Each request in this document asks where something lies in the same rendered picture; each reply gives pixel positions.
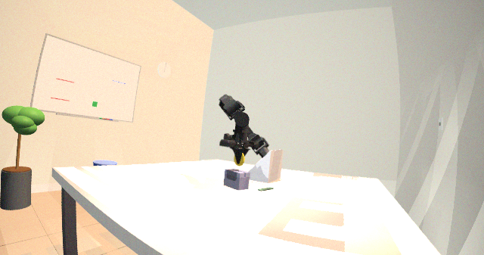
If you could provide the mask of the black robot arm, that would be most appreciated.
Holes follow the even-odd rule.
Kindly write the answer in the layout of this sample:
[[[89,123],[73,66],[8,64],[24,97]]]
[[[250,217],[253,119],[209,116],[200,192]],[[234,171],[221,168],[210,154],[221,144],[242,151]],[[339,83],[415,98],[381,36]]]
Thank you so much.
[[[245,110],[244,106],[240,101],[235,101],[230,95],[224,94],[221,98],[219,98],[219,106],[225,112],[230,120],[235,121],[235,127],[239,128],[248,128],[248,141],[256,141],[259,143],[259,148],[252,148],[253,151],[256,150],[256,154],[260,154],[263,158],[269,152],[269,143],[263,138],[260,137],[256,133],[252,131],[249,127],[249,116],[244,113]],[[241,109],[242,108],[242,109]],[[234,134],[230,135],[229,133],[224,134],[224,140],[232,140],[234,139]],[[265,142],[265,145],[264,145]],[[263,146],[264,145],[264,146]],[[263,147],[262,147],[263,146]],[[261,148],[262,147],[262,148]],[[259,150],[258,150],[259,149]],[[254,151],[255,152],[255,151]]]

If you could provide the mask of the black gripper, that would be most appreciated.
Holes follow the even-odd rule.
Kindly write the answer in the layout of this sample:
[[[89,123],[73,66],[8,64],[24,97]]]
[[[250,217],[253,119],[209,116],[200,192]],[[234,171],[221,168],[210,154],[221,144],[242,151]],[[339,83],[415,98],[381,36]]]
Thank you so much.
[[[237,164],[239,164],[242,154],[244,154],[245,156],[250,150],[248,147],[259,148],[259,143],[256,141],[247,141],[248,133],[250,133],[250,131],[248,131],[248,128],[235,127],[235,129],[233,129],[233,132],[234,139],[222,139],[219,142],[219,146],[230,148],[234,152]]]

